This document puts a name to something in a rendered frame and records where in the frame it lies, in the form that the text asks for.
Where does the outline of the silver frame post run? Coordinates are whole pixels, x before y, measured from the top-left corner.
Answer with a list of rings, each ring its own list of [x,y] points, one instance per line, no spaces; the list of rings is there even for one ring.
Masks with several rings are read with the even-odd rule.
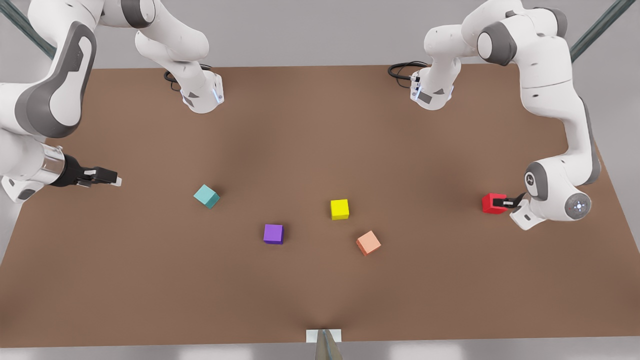
[[[307,329],[306,342],[315,343],[314,360],[343,360],[338,343],[342,342],[341,329]]]
[[[57,49],[35,31],[27,16],[25,16],[11,0],[0,0],[0,13],[2,13],[14,27],[25,34],[45,55],[51,60],[54,59]]]
[[[635,2],[636,0],[615,0],[571,46],[571,63],[574,63]]]

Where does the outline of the orange wooden cube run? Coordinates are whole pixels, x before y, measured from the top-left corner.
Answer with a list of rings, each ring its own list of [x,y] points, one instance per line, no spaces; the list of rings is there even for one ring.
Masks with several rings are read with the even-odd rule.
[[[364,256],[370,255],[381,247],[380,240],[373,231],[368,231],[356,240],[356,245]]]

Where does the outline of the teal wooden cube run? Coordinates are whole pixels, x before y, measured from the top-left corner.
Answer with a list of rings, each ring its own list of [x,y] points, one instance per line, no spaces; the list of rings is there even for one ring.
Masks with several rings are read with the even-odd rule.
[[[206,184],[202,184],[201,187],[194,194],[194,198],[200,202],[204,207],[212,209],[214,205],[220,200],[220,195]]]

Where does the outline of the red wooden cube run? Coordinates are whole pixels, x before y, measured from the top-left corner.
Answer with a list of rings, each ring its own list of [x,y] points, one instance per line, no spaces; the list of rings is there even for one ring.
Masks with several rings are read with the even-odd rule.
[[[507,207],[504,207],[504,199],[506,194],[500,193],[488,193],[482,198],[482,212],[485,214],[502,214],[507,211]]]

